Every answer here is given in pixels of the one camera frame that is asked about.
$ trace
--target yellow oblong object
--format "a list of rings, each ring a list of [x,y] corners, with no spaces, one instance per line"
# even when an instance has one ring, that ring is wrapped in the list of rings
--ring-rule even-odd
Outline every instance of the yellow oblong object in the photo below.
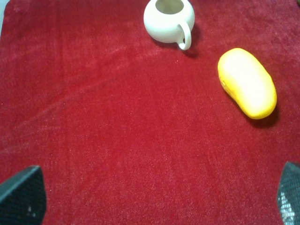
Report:
[[[224,53],[217,65],[223,89],[252,119],[269,116],[277,103],[271,76],[249,52],[234,48]]]

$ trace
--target black mesh pad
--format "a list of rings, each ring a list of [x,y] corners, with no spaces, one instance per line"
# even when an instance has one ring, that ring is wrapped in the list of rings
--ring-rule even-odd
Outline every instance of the black mesh pad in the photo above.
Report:
[[[277,206],[284,225],[300,225],[300,167],[287,162],[283,168]]]
[[[0,225],[40,225],[46,211],[42,170],[30,166],[0,185]]]

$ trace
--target pitcher handle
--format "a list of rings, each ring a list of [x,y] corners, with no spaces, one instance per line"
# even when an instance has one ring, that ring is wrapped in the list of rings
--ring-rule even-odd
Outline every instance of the pitcher handle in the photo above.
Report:
[[[185,42],[183,42],[183,40],[180,40],[178,42],[178,46],[182,50],[187,50],[191,47],[191,44],[192,44],[191,30],[186,21],[179,22],[179,26],[181,26],[181,28],[183,30]]]

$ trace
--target yellow plastic toy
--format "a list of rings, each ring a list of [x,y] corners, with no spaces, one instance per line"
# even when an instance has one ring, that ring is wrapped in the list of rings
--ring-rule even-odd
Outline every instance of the yellow plastic toy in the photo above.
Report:
[[[218,74],[222,87],[252,119],[269,116],[277,103],[271,76],[249,52],[234,48],[222,55]]]

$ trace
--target pitcher opening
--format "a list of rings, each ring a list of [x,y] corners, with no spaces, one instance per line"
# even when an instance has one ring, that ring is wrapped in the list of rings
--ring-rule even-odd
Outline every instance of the pitcher opening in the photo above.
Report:
[[[176,14],[184,7],[181,0],[158,0],[155,6],[159,12],[164,14]]]

